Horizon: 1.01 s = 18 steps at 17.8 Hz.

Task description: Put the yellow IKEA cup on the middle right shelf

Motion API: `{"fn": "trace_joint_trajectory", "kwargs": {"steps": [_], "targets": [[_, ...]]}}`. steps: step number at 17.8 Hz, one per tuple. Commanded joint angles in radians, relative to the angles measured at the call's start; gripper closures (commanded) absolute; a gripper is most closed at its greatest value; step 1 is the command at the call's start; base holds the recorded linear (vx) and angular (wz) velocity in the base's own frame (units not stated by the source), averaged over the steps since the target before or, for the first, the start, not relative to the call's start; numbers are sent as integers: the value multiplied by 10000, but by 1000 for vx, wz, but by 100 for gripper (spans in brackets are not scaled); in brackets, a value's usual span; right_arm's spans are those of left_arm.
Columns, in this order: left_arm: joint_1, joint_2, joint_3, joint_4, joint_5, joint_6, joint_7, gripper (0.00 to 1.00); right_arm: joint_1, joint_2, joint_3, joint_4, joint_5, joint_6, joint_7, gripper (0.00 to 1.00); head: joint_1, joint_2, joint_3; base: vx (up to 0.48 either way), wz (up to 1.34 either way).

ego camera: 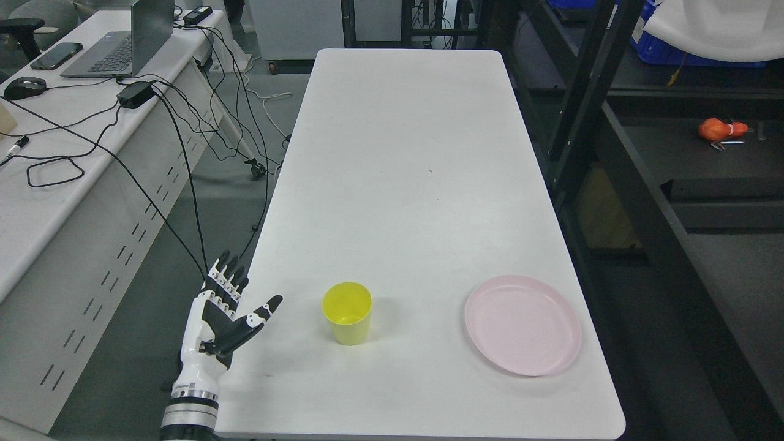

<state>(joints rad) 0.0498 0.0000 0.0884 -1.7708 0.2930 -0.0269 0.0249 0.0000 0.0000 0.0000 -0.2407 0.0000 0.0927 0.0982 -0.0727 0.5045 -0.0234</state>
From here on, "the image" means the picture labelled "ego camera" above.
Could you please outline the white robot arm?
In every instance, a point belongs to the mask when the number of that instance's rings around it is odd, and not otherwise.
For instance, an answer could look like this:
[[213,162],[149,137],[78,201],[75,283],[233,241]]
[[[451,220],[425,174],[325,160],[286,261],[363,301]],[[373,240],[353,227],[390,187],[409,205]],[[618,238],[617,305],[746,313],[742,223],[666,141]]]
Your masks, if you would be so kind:
[[160,440],[219,440],[214,432],[218,402],[202,397],[169,401],[159,429]]

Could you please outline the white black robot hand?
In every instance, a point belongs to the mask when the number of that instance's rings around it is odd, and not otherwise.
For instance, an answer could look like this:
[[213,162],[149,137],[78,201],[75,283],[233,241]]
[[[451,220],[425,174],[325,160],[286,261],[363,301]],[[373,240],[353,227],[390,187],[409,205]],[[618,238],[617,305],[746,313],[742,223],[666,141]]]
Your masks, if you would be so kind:
[[249,284],[237,256],[226,250],[208,269],[198,295],[193,299],[179,353],[181,369],[173,382],[173,399],[215,399],[219,379],[232,365],[233,352],[261,332],[276,312],[283,297],[272,296],[246,315],[237,308]]

